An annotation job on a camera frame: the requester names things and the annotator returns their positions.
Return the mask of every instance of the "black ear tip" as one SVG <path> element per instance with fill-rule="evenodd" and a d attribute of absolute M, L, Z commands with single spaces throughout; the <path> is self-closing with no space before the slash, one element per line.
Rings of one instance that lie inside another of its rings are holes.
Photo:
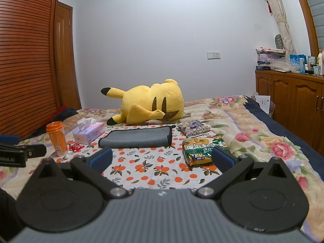
<path fill-rule="evenodd" d="M 112 117 L 107 121 L 108 126 L 112 126 L 112 125 L 115 125 L 115 124 L 117 124 L 117 122 L 115 122 Z"/>
<path fill-rule="evenodd" d="M 107 96 L 108 91 L 110 91 L 110 88 L 103 88 L 103 89 L 101 90 L 101 93 L 102 93 L 103 95 Z"/>

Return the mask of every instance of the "white bottle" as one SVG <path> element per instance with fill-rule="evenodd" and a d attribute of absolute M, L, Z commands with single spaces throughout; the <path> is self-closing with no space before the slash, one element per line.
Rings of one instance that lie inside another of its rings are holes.
<path fill-rule="evenodd" d="M 322 52 L 319 53 L 319 75 L 323 76 L 323 60 L 322 60 Z"/>

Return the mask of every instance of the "wooden door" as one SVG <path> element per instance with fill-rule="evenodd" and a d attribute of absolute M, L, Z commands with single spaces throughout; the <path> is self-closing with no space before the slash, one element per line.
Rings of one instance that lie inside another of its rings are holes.
<path fill-rule="evenodd" d="M 289 129 L 309 145 L 313 144 L 320 115 L 322 83 L 292 78 Z"/>
<path fill-rule="evenodd" d="M 60 107 L 53 24 L 57 0 L 0 0 L 0 134 L 26 138 Z"/>
<path fill-rule="evenodd" d="M 259 95 L 270 96 L 271 75 L 256 73 L 256 91 Z"/>
<path fill-rule="evenodd" d="M 322 84 L 322 95 L 319 105 L 320 118 L 317 124 L 313 148 L 324 157 L 324 84 Z"/>
<path fill-rule="evenodd" d="M 276 105 L 273 119 L 282 126 L 289 127 L 292 78 L 271 75 L 271 101 Z"/>
<path fill-rule="evenodd" d="M 72 7 L 61 2 L 56 6 L 54 37 L 56 76 L 61 104 L 80 109 L 73 55 Z"/>

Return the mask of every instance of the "metal screw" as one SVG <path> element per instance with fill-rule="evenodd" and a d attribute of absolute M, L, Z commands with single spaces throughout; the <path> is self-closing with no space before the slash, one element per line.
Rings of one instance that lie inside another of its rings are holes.
<path fill-rule="evenodd" d="M 198 193 L 202 196 L 210 196 L 214 194 L 214 189 L 211 187 L 202 187 L 198 189 Z"/>
<path fill-rule="evenodd" d="M 115 187 L 110 190 L 110 194 L 114 197 L 122 197 L 126 194 L 126 190 L 121 187 Z"/>
<path fill-rule="evenodd" d="M 240 160 L 243 160 L 243 159 L 246 159 L 246 158 L 248 158 L 247 155 L 240 155 L 240 156 L 239 156 L 239 159 L 240 159 Z"/>

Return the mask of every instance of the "paper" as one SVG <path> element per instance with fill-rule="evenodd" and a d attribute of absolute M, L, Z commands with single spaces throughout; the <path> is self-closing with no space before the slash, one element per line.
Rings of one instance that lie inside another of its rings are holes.
<path fill-rule="evenodd" d="M 260 108 L 267 114 L 270 111 L 270 96 L 254 96 L 255 101 L 259 103 Z"/>
<path fill-rule="evenodd" d="M 82 131 L 96 123 L 97 121 L 94 118 L 83 118 L 77 122 L 77 125 L 79 127 L 79 130 Z"/>

